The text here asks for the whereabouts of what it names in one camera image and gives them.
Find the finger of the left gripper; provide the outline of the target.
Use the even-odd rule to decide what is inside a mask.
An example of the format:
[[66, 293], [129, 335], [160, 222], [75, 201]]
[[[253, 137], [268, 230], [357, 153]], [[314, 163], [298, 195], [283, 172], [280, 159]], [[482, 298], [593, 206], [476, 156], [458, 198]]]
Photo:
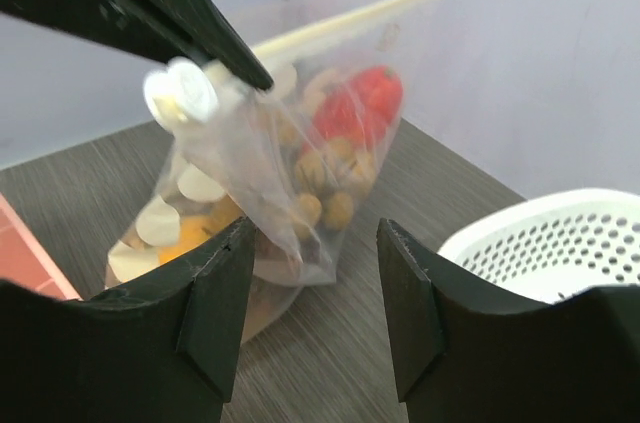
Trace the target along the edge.
[[3, 14], [166, 63], [217, 61], [250, 87], [273, 79], [212, 0], [1, 0]]

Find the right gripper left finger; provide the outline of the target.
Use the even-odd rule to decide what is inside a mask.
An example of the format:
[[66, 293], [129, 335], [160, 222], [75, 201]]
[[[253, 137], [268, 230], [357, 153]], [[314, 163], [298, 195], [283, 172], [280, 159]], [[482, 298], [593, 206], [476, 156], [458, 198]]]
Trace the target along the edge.
[[5, 422], [216, 422], [231, 399], [254, 266], [240, 218], [86, 300], [1, 284]]

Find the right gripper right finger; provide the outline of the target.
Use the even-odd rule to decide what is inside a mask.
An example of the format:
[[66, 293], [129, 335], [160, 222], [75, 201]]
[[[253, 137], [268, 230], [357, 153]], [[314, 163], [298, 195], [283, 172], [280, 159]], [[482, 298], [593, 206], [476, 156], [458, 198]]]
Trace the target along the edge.
[[547, 304], [491, 284], [380, 221], [396, 390], [412, 422], [635, 422], [639, 291]]

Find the clear polka dot zip bag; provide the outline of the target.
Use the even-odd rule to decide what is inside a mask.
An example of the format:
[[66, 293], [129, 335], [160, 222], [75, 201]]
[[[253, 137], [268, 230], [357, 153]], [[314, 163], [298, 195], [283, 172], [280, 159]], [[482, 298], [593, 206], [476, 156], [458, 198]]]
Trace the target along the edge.
[[256, 225], [245, 339], [275, 322], [306, 287], [330, 285], [344, 236], [320, 222], [320, 201], [303, 193], [293, 166], [322, 139], [312, 120], [327, 96], [357, 73], [388, 66], [404, 97], [372, 148], [378, 175], [418, 66], [432, 40], [439, 0], [283, 0], [233, 21], [270, 73], [254, 89], [219, 62], [171, 60], [150, 72], [145, 103], [173, 138], [149, 202], [108, 253], [107, 287], [159, 268], [158, 251], [179, 240], [182, 217], [230, 197]]

